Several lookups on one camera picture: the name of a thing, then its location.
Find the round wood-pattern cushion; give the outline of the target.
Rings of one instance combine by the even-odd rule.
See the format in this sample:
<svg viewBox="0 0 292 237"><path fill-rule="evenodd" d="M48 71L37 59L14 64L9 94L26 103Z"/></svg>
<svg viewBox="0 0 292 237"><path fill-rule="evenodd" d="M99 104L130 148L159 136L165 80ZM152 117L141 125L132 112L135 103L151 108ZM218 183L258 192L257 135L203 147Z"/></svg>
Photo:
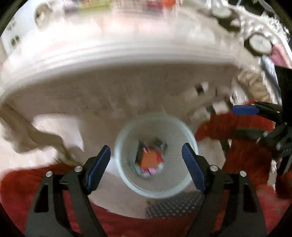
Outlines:
<svg viewBox="0 0 292 237"><path fill-rule="evenodd" d="M245 41L243 46L253 55L271 55L273 44L263 34L253 33Z"/></svg>

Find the ornate white sofa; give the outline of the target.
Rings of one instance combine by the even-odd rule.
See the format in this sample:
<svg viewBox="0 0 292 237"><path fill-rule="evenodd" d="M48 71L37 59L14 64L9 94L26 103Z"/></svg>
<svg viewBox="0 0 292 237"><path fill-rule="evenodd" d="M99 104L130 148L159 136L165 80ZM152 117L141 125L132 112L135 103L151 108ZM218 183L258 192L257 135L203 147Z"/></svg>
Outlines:
<svg viewBox="0 0 292 237"><path fill-rule="evenodd" d="M271 55L254 56L259 62L259 71L243 70L238 83L246 94L264 102L281 104L280 89L275 66L291 68L291 49L285 36L284 26L276 18L268 15L255 15L239 5L230 5L227 1L203 1L203 12L217 19L240 42L253 33L263 34L273 44Z"/></svg>

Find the white mesh trash bin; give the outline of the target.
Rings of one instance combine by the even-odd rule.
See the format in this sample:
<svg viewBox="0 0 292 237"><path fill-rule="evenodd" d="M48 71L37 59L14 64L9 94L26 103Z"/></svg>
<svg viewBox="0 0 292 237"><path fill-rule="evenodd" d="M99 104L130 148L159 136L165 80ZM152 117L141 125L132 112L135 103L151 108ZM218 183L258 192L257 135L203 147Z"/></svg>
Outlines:
<svg viewBox="0 0 292 237"><path fill-rule="evenodd" d="M182 158L185 143L198 152L192 131L178 118L146 114L131 120L115 141L120 177L131 190L147 198L181 193L192 181Z"/></svg>

